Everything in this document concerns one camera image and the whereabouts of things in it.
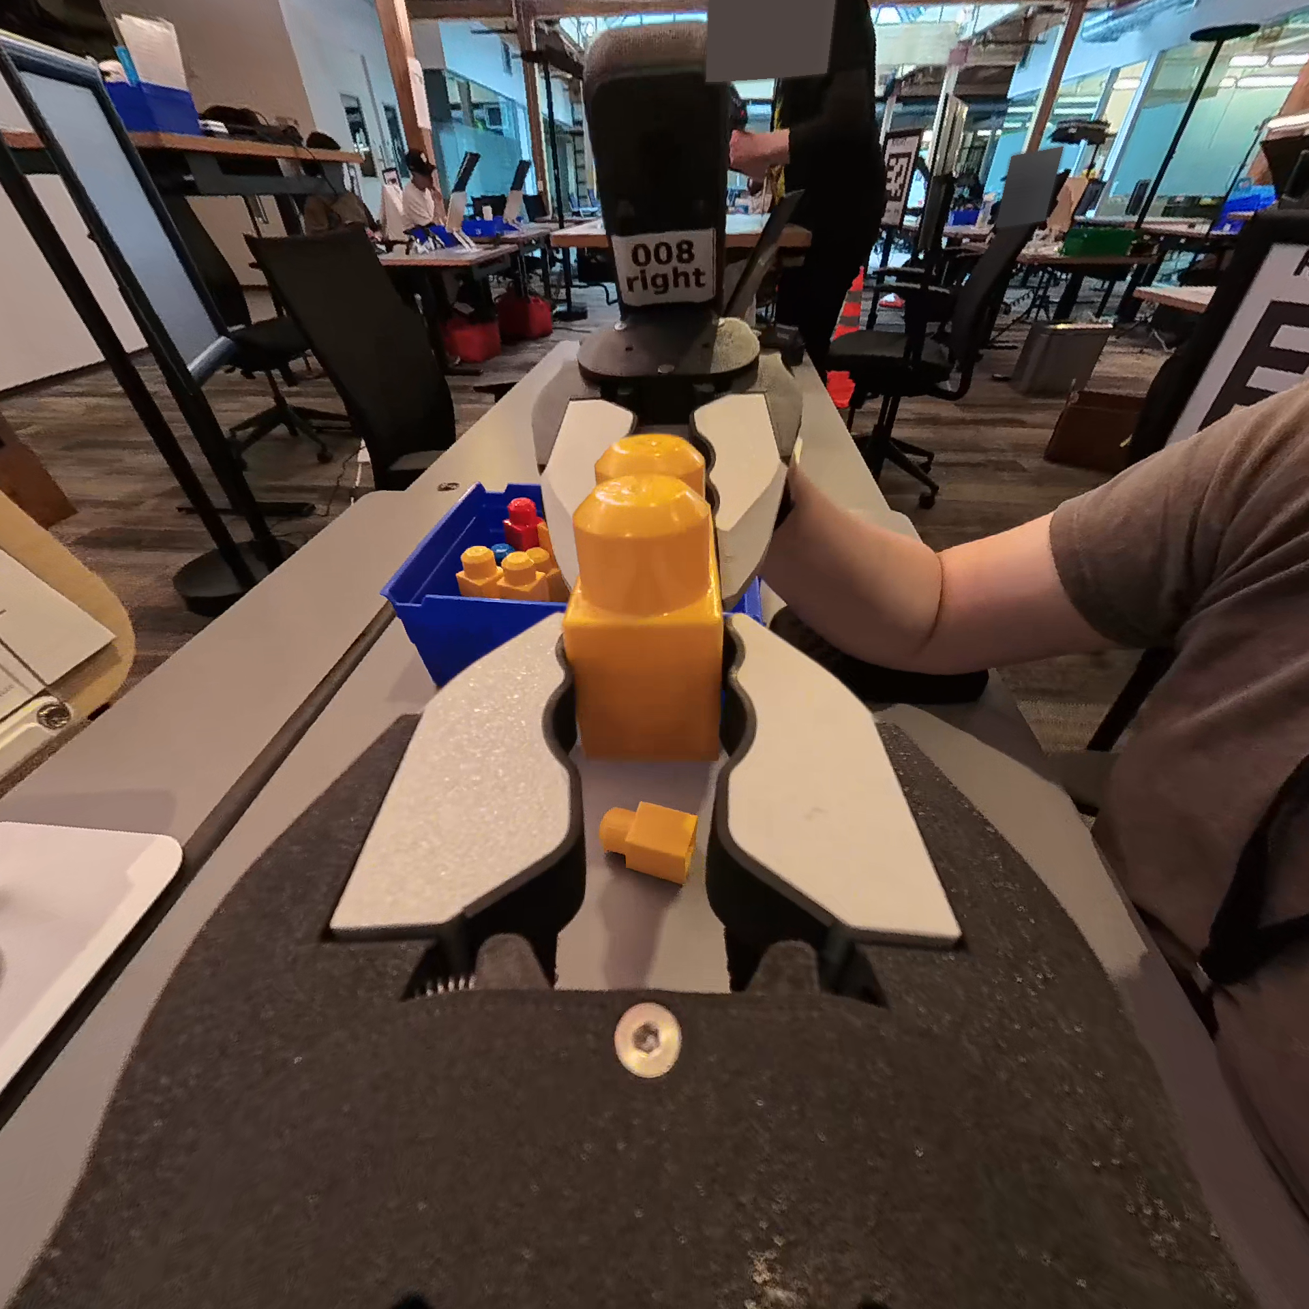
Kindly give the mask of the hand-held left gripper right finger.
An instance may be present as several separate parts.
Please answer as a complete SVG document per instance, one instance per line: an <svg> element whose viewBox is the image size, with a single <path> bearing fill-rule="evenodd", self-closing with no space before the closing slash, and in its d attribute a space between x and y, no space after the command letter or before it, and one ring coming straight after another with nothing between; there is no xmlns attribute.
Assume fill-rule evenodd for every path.
<svg viewBox="0 0 1309 1309"><path fill-rule="evenodd" d="M822 984L871 984L862 947L955 952L963 929L873 711L754 618L724 634L708 902L729 984L798 942Z"/></svg>

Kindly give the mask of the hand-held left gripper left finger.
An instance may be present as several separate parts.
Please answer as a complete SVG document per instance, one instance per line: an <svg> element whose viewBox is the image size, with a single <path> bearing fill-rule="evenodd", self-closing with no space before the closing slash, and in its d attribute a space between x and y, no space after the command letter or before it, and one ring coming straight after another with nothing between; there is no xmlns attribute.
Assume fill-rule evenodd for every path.
<svg viewBox="0 0 1309 1309"><path fill-rule="evenodd" d="M585 896L576 695L561 613L435 693L331 917L342 942L435 943L473 968L497 935L556 966Z"/></svg>

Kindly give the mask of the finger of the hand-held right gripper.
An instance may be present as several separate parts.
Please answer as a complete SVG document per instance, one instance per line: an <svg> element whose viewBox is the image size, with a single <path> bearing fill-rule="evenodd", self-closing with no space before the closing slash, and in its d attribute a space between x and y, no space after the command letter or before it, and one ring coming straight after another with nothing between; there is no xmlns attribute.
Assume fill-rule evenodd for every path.
<svg viewBox="0 0 1309 1309"><path fill-rule="evenodd" d="M636 415L603 399L574 399L543 471L541 492L551 548L564 581L579 579L574 515L597 487L597 463L634 433Z"/></svg>
<svg viewBox="0 0 1309 1309"><path fill-rule="evenodd" d="M721 595L731 610L762 569L788 468L762 394L729 394L703 404L697 411L697 438L708 448Z"/></svg>

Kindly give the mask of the blue plastic bin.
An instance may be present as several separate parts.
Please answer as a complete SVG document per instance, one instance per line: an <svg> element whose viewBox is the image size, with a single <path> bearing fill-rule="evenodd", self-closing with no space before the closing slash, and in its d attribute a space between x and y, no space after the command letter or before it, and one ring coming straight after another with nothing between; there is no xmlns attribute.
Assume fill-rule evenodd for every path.
<svg viewBox="0 0 1309 1309"><path fill-rule="evenodd" d="M460 504L448 515L455 528L440 523L384 590L438 687L553 612L548 602L469 600L451 594L461 556L473 546L469 527L487 512L487 497L479 486L471 491L473 507Z"/></svg>

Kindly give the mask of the tablet on white stand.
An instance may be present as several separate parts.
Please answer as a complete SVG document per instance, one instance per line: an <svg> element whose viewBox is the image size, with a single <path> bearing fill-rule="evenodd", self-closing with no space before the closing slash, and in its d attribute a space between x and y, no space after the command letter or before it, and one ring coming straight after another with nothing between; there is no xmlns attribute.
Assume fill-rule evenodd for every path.
<svg viewBox="0 0 1309 1309"><path fill-rule="evenodd" d="M793 226L795 213L804 201L804 195L806 193L801 190L788 193L770 211L731 295L726 296L721 309L716 313L716 322L723 324L729 319L739 319L746 322L746 326L751 326L751 322L746 321L746 313L751 311L751 306L755 303L762 281L768 268L775 264L778 250L782 249L782 241L788 228Z"/></svg>

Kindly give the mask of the black round pad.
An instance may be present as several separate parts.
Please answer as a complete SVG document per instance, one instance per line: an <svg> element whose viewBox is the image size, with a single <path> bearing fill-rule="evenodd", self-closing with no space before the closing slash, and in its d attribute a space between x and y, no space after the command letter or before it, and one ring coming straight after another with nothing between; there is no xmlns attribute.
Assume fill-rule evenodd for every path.
<svg viewBox="0 0 1309 1309"><path fill-rule="evenodd" d="M768 630L826 669L867 705L958 706L973 705L989 688L991 672L927 675L883 667L839 651L800 620L791 608L780 610Z"/></svg>

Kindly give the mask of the black office chair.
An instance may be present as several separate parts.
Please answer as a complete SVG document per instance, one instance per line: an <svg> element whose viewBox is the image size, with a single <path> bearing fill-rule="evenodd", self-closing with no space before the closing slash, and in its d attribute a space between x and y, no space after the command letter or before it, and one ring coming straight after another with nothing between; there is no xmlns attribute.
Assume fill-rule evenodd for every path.
<svg viewBox="0 0 1309 1309"><path fill-rule="evenodd" d="M419 313L362 229L247 237L365 443L378 491L414 486L456 442L456 407Z"/></svg>
<svg viewBox="0 0 1309 1309"><path fill-rule="evenodd" d="M847 373L853 386L845 429L853 432L863 406L880 401L873 430L855 438L862 460L875 479L894 466L919 482L922 510L938 500L940 486L930 474L937 456L894 437L899 407L906 399L958 402L968 396L1020 254L1036 231L1036 224L996 231L958 286L911 283L902 291L901 332L865 329L832 342L829 368Z"/></svg>
<svg viewBox="0 0 1309 1309"><path fill-rule="evenodd" d="M264 378L272 393L272 407L229 429L228 442L244 461L244 455L262 438L281 429L291 437L313 445L319 465L332 460L321 429L345 430L348 420L335 412L319 412L288 402L281 384L296 384L291 365L306 358L309 345L291 319L273 316L254 321L237 273L229 267L221 249L205 229L182 197L165 197L164 205L174 228L187 247L201 283L210 295L221 324L236 342L236 355L228 371L239 371L246 380Z"/></svg>

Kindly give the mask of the black framed marker sign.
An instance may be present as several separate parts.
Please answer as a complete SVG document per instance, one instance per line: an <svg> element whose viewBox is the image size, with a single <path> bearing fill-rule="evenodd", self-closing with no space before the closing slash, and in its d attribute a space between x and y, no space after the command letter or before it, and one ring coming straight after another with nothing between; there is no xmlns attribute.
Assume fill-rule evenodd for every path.
<svg viewBox="0 0 1309 1309"><path fill-rule="evenodd" d="M1167 447L1306 381L1306 244L1270 246L1247 285L1228 295L1223 313L1206 311L1203 327L1213 348L1182 386L1182 409L1169 429Z"/></svg>
<svg viewBox="0 0 1309 1309"><path fill-rule="evenodd" d="M883 143L886 210L881 228L885 231L898 231L904 224L924 138L925 130L922 128L901 128L891 130Z"/></svg>

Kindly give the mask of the black pole stand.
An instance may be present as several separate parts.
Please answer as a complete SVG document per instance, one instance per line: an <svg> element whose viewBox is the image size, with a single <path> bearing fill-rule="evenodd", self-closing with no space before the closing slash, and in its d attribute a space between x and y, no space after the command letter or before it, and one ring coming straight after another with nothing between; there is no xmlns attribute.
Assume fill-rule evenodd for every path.
<svg viewBox="0 0 1309 1309"><path fill-rule="evenodd" d="M174 577L174 589L192 613L218 617L231 610L242 597L283 566L295 548L278 538L250 491L244 471L237 465L228 435L221 429L205 396L201 378L183 360L182 350L172 342L161 316L151 304L138 277L131 272L126 255L113 242L107 224L92 213L90 200L71 172L61 179L74 193L74 208L82 218L92 244L100 250L110 275L118 286L123 303L136 321L149 353L167 386L182 420L205 456L216 482L228 499L228 509L247 525L249 540L234 536L216 499L210 496L201 476L182 450L180 438L164 417L154 393L141 376L133 355L123 347L116 329L110 324L87 277L82 273L69 244L61 236L56 221L23 172L17 152L4 144L2 152L4 192L25 223L30 237L54 273L66 298L72 303L84 327L98 345L105 363L121 386L136 415L161 453L174 481L179 484L188 509L200 518L213 548L185 564Z"/></svg>

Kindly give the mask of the brown cardboard box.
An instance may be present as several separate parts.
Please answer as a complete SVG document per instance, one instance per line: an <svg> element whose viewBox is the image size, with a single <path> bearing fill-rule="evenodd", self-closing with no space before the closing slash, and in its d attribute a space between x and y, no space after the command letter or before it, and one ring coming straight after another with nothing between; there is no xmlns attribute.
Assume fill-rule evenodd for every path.
<svg viewBox="0 0 1309 1309"><path fill-rule="evenodd" d="M1043 460L1053 466L1115 476L1130 461L1144 399L1107 391L1076 391L1056 419Z"/></svg>

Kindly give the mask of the white board stand base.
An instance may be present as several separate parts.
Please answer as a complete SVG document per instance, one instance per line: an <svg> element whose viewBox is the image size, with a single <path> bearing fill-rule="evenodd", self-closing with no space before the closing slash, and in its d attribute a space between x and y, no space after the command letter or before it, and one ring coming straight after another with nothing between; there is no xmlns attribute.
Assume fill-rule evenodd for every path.
<svg viewBox="0 0 1309 1309"><path fill-rule="evenodd" d="M2 824L2 1089L182 870L169 835Z"/></svg>

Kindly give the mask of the wooden standing desk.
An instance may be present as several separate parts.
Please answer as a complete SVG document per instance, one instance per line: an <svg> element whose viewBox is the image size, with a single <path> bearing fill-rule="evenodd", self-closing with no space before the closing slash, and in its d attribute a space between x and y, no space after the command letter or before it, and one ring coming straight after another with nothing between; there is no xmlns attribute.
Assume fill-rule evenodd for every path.
<svg viewBox="0 0 1309 1309"><path fill-rule="evenodd" d="M303 234L311 197L347 190L347 172L363 164L347 151L241 138L130 133L128 139L164 198L237 198L254 223L259 201L272 201L288 236Z"/></svg>

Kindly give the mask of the wooden instruction board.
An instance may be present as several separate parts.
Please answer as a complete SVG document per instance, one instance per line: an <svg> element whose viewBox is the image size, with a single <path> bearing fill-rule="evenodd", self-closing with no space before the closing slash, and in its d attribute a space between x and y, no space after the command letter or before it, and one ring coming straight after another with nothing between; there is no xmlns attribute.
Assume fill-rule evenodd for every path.
<svg viewBox="0 0 1309 1309"><path fill-rule="evenodd" d="M116 594L2 496L2 786L123 692L136 633Z"/></svg>

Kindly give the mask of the small blue storage box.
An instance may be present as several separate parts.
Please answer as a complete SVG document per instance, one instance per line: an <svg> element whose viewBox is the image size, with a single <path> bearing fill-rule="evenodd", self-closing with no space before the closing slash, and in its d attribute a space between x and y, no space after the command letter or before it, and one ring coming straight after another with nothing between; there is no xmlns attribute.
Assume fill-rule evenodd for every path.
<svg viewBox="0 0 1309 1309"><path fill-rule="evenodd" d="M103 89L128 133L205 136L190 90L152 82L105 82Z"/></svg>

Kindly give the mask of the black framed standing whiteboard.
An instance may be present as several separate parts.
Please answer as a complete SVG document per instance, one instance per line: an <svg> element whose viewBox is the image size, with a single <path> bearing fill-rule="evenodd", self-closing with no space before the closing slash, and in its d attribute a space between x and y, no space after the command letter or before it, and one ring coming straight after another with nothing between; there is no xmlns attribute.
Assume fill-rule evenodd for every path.
<svg viewBox="0 0 1309 1309"><path fill-rule="evenodd" d="M236 357L236 342L123 128L95 63L4 33L4 79L69 190L136 317L156 366L252 535L277 518L306 518L309 502L255 499L205 384Z"/></svg>

